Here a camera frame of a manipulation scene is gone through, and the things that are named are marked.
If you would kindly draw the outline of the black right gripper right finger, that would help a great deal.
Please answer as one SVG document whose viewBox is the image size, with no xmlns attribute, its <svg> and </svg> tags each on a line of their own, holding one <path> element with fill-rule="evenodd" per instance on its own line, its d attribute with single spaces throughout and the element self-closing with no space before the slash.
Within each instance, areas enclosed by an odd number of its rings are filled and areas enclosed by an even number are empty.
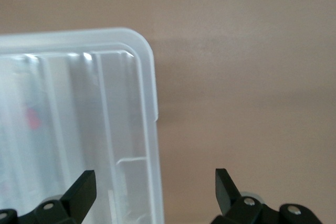
<svg viewBox="0 0 336 224">
<path fill-rule="evenodd" d="M 321 220 L 307 207 L 298 204 L 283 204 L 273 210 L 252 196 L 242 196 L 228 171 L 224 168 L 215 171 L 215 195 L 221 210 L 212 223 L 291 223 L 321 224 Z"/>
</svg>

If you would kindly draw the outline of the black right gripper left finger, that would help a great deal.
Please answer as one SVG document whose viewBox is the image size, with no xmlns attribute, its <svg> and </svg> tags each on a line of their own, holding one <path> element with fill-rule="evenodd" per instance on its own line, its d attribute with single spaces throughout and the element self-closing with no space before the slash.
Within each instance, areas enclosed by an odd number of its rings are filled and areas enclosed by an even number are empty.
<svg viewBox="0 0 336 224">
<path fill-rule="evenodd" d="M 22 216 L 15 209 L 2 209 L 1 223 L 82 223 L 96 198 L 95 172 L 86 170 L 60 199 L 48 200 Z"/>
</svg>

